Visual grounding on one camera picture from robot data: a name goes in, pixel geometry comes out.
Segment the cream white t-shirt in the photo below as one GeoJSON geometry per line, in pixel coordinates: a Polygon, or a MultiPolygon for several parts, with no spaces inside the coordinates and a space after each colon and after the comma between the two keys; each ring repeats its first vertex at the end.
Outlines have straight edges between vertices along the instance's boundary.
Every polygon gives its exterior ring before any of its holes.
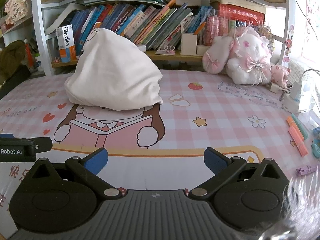
{"type": "Polygon", "coordinates": [[[81,50],[75,73],[65,81],[73,104],[134,110],[162,103],[163,75],[133,42],[111,30],[96,28],[81,50]]]}

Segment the pink checkered desk mat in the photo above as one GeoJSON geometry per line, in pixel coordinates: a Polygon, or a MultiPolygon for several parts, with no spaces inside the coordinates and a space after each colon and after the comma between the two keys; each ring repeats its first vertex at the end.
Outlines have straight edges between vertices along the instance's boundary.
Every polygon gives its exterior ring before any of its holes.
{"type": "Polygon", "coordinates": [[[316,239],[319,161],[302,157],[277,95],[203,72],[163,71],[162,104],[112,111],[71,103],[68,75],[30,79],[1,100],[1,134],[50,137],[33,162],[1,162],[1,239],[316,239]],[[98,148],[84,180],[67,168],[98,148]],[[246,161],[219,179],[211,147],[246,161]],[[318,165],[296,176],[296,169],[318,165]]]}

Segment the purple pen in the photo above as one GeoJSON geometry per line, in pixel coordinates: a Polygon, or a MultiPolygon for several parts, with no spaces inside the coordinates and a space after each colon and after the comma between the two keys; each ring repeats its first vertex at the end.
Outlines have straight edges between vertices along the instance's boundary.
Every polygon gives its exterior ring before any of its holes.
{"type": "Polygon", "coordinates": [[[311,174],[313,172],[316,172],[317,169],[318,169],[318,165],[316,165],[316,164],[299,167],[296,169],[296,176],[298,176],[298,177],[305,176],[305,175],[311,174]]]}

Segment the olive brown bag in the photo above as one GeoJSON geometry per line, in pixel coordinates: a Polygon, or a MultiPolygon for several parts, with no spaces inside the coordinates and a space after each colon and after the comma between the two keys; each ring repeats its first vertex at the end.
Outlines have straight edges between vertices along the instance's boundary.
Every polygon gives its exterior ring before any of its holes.
{"type": "Polygon", "coordinates": [[[20,66],[25,58],[25,43],[22,40],[11,42],[1,51],[0,71],[1,77],[7,81],[20,66]]]}

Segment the small pink plush toy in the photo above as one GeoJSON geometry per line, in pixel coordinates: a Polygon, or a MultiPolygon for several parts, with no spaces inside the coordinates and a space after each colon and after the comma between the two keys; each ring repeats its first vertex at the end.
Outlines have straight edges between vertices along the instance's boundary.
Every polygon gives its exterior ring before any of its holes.
{"type": "Polygon", "coordinates": [[[271,82],[281,88],[286,88],[291,69],[282,65],[273,65],[271,67],[271,82]]]}

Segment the white pink plush bunny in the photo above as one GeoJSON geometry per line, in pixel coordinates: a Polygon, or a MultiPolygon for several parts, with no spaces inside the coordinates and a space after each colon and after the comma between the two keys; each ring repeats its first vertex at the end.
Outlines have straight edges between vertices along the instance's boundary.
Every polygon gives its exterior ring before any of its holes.
{"type": "Polygon", "coordinates": [[[268,45],[269,40],[251,26],[237,27],[214,38],[202,65],[210,74],[225,70],[237,85],[267,84],[272,77],[268,45]]]}

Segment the usmile white orange box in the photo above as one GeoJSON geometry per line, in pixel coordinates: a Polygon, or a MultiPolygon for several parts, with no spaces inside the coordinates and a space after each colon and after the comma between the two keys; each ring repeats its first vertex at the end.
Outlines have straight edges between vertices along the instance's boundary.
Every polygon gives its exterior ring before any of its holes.
{"type": "Polygon", "coordinates": [[[71,24],[56,29],[60,59],[63,63],[76,60],[76,49],[71,24]]]}

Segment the beige pen holder box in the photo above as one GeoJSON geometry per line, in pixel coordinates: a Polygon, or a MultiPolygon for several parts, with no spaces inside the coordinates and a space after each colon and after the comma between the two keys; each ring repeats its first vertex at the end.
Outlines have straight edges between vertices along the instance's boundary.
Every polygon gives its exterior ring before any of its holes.
{"type": "Polygon", "coordinates": [[[181,36],[181,55],[195,56],[197,51],[197,35],[182,33],[181,36]]]}

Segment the pink floral decoration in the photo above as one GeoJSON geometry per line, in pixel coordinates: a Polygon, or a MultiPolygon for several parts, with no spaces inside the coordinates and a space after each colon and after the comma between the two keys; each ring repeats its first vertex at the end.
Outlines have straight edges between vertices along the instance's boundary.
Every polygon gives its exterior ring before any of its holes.
{"type": "Polygon", "coordinates": [[[28,15],[28,0],[8,0],[5,4],[6,24],[15,24],[28,15]]]}

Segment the row of leaning books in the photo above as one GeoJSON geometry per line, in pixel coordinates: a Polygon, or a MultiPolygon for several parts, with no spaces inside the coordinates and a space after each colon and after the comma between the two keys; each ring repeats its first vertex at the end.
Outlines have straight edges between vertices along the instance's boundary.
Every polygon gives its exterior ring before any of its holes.
{"type": "Polygon", "coordinates": [[[75,9],[67,23],[73,27],[77,50],[95,28],[110,30],[147,50],[157,50],[180,44],[182,33],[203,35],[204,27],[216,19],[217,11],[200,0],[117,0],[75,9]]]}

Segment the white wooden bookshelf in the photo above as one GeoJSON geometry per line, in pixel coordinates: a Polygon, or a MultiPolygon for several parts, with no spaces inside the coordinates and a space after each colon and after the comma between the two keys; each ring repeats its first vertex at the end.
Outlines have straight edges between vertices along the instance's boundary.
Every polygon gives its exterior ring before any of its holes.
{"type": "MultiPolygon", "coordinates": [[[[283,35],[290,39],[293,24],[293,0],[241,0],[251,5],[262,4],[283,8],[283,35]]],[[[228,5],[213,0],[31,0],[36,42],[41,65],[46,75],[54,75],[74,66],[78,59],[62,60],[66,51],[57,42],[57,28],[71,16],[74,51],[83,47],[95,27],[108,29],[136,45],[145,46],[153,61],[199,62],[197,48],[210,45],[213,38],[231,27],[252,24],[260,30],[271,15],[252,8],[228,5]]]]}

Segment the red book stack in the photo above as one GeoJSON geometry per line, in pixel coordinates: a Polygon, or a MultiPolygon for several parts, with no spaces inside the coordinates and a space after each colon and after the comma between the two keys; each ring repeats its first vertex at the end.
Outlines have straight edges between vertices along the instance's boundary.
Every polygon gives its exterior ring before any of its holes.
{"type": "Polygon", "coordinates": [[[253,25],[265,23],[266,7],[250,0],[210,0],[219,17],[253,25]]]}

